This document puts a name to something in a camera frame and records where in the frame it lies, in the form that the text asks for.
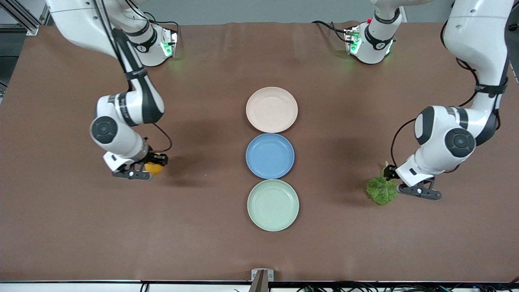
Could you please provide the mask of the light green round plate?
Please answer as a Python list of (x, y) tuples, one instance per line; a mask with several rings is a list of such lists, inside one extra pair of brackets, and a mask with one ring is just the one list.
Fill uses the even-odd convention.
[(262, 230), (279, 232), (290, 227), (300, 212), (295, 189), (283, 180), (259, 182), (249, 193), (247, 210), (252, 222)]

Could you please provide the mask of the green lettuce leaf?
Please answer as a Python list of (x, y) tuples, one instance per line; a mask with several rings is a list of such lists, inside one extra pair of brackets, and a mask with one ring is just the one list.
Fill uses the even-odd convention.
[(378, 177), (369, 179), (366, 185), (368, 196), (378, 205), (385, 205), (397, 197), (397, 184), (394, 178), (389, 178), (384, 174), (385, 169), (390, 164), (385, 161), (384, 168)]

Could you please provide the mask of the beige pink round plate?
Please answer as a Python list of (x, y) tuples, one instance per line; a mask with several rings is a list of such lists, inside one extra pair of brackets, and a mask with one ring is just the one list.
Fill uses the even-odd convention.
[(279, 87), (265, 87), (250, 96), (245, 114), (258, 131), (280, 133), (295, 123), (298, 105), (289, 91)]

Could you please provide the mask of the grey metal bar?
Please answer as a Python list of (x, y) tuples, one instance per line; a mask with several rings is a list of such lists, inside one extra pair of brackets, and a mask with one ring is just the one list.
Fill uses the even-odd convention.
[(256, 274), (254, 281), (251, 282), (248, 292), (269, 292), (269, 281), (264, 277), (264, 271)]

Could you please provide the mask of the blue round plate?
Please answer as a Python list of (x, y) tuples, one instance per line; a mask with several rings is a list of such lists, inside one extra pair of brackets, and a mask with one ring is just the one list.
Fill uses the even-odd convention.
[(295, 163), (293, 145), (283, 135), (264, 133), (248, 144), (245, 162), (262, 179), (278, 179), (288, 174)]

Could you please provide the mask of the brown table mat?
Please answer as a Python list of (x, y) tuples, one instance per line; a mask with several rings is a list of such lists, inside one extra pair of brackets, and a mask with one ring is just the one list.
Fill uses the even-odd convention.
[[(519, 85), (501, 128), (434, 184), (439, 201), (378, 206), (367, 181), (397, 128), (429, 105), (459, 105), (474, 79), (440, 43), (441, 24), (403, 24), (384, 62), (364, 65), (315, 24), (184, 26), (178, 59), (148, 70), (165, 103), (169, 164), (115, 178), (90, 138), (98, 98), (127, 89), (112, 57), (55, 27), (28, 37), (0, 105), (0, 280), (245, 279), (511, 281), (519, 276)], [(249, 218), (245, 164), (258, 89), (295, 96), (283, 179), (300, 212), (284, 231)]]

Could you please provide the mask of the aluminium frame profile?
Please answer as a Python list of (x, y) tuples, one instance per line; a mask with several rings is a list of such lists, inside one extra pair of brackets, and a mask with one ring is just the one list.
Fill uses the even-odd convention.
[(46, 0), (0, 0), (0, 33), (36, 36), (50, 19)]

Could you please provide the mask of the grey metal bracket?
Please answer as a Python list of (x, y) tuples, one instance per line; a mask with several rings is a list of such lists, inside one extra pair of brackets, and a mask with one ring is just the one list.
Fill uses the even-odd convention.
[(275, 275), (274, 270), (270, 268), (254, 268), (251, 270), (251, 281), (254, 281), (254, 278), (256, 277), (256, 274), (260, 273), (261, 271), (264, 271), (264, 277), (268, 279), (268, 281), (274, 281)]

